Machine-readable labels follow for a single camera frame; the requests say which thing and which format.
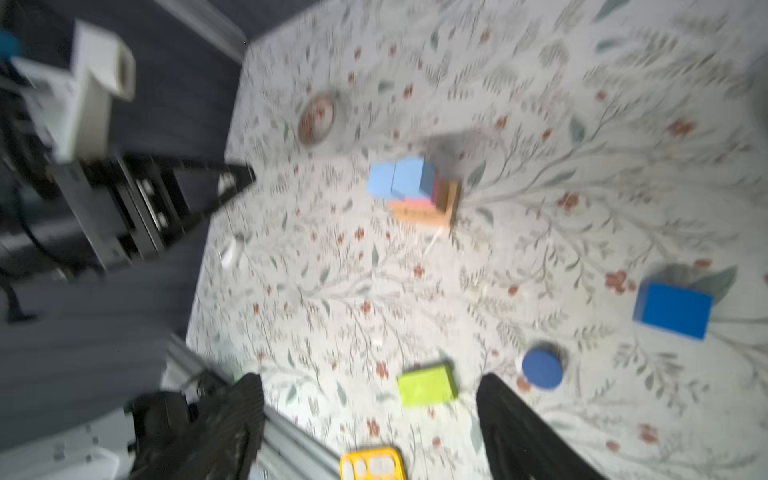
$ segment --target small white object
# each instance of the small white object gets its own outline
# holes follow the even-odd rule
[[[245,239],[242,235],[237,234],[230,239],[230,242],[219,253],[219,260],[221,260],[221,266],[224,268],[231,268],[237,265],[240,257],[245,251]]]
[[[437,241],[438,237],[442,235],[442,227],[440,227],[435,234],[432,236],[432,241],[429,242],[429,245],[424,249],[424,253],[422,253],[422,257],[426,257],[427,253],[432,249],[432,247],[435,245],[435,242]]]

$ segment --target white plastic part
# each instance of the white plastic part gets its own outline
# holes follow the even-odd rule
[[[114,33],[87,22],[74,27],[71,70],[15,57],[32,84],[22,89],[29,115],[57,163],[105,157],[112,97],[131,101],[136,61]]]
[[[127,450],[134,420],[122,408],[93,422],[0,453],[3,480],[121,480],[134,464]]]
[[[243,256],[245,251],[245,239],[242,235],[237,234],[230,238],[230,242],[219,253],[219,259],[221,260],[221,266],[225,269],[231,268],[237,265],[240,261],[240,257]]]

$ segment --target green rectangular block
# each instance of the green rectangular block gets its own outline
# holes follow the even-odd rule
[[[406,407],[446,403],[458,396],[453,371],[448,364],[404,373],[397,379],[400,399]]]

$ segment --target blue rectangular block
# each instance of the blue rectangular block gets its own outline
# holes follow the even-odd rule
[[[392,192],[407,200],[431,200],[435,176],[435,167],[423,157],[403,158],[395,166]]]
[[[710,321],[712,296],[664,283],[641,287],[635,319],[650,326],[703,339]]]
[[[384,200],[402,200],[392,192],[395,164],[374,164],[368,176],[368,193]]]

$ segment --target floral tablecloth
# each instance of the floral tablecloth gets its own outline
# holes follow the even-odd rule
[[[488,372],[609,478],[765,478],[768,159],[742,73],[766,21],[760,0],[316,6],[247,53],[227,157],[258,181],[213,219],[189,345],[336,451],[397,446],[411,480],[489,477]],[[349,111],[321,154],[296,125],[326,89]],[[452,231],[366,193],[407,153],[462,179]],[[670,263],[721,300],[703,342],[632,322]],[[543,339],[568,352],[553,392],[516,366]],[[445,359],[458,401],[401,407],[397,376]]]

